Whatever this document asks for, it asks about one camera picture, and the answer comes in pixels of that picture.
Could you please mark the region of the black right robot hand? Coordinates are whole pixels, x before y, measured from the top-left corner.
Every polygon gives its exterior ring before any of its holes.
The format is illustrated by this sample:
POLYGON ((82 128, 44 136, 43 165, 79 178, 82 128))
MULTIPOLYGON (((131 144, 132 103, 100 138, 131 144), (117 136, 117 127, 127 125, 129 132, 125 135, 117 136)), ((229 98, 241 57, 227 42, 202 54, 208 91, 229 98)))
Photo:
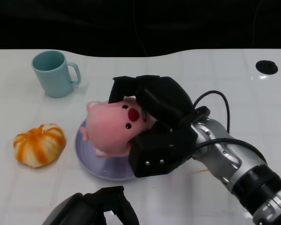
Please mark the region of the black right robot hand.
POLYGON ((198 134, 192 123, 207 117, 206 106, 195 108, 184 89, 170 77, 143 75, 114 78, 109 103, 134 96, 156 122, 131 141, 128 161, 137 178, 168 174, 196 151, 198 134))

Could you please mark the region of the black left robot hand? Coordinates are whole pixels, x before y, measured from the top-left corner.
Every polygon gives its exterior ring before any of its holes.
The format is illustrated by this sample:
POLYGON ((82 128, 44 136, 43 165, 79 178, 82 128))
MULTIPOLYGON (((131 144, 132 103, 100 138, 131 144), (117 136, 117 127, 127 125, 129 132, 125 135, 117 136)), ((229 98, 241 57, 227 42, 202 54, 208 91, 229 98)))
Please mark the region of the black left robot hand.
POLYGON ((61 202, 43 225, 105 225, 111 211, 124 225, 138 225, 137 215, 124 195, 123 186, 104 187, 85 195, 76 193, 61 202))

